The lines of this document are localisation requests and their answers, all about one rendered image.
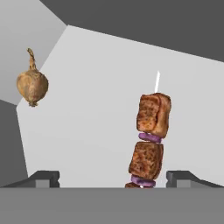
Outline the brown onion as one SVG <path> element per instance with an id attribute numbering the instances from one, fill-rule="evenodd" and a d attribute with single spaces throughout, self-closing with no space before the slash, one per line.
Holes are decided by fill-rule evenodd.
<path id="1" fill-rule="evenodd" d="M 29 103 L 30 107 L 36 107 L 48 91 L 49 81 L 36 67 L 35 57 L 31 48 L 27 49 L 30 55 L 30 65 L 26 72 L 17 77 L 17 90 Z"/>

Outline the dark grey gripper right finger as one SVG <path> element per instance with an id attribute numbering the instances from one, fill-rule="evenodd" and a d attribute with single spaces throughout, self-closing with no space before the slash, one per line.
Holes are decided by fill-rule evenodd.
<path id="1" fill-rule="evenodd" d="M 223 188 L 223 185 L 199 179 L 190 171 L 167 171 L 167 188 Z"/>

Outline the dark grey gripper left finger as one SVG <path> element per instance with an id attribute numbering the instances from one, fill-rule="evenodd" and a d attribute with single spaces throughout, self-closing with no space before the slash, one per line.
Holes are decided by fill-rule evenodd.
<path id="1" fill-rule="evenodd" d="M 59 171 L 36 171 L 29 178 L 5 185 L 4 188 L 59 188 Z"/>

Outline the brown meat kebab skewer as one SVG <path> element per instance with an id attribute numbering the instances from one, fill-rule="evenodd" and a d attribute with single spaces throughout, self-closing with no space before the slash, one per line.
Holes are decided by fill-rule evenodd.
<path id="1" fill-rule="evenodd" d="M 129 164 L 130 182 L 125 188 L 153 188 L 161 172 L 164 146 L 162 140 L 169 129 L 171 97 L 158 92 L 160 73 L 157 73 L 153 94 L 140 97 L 136 116 L 139 142 Z"/>

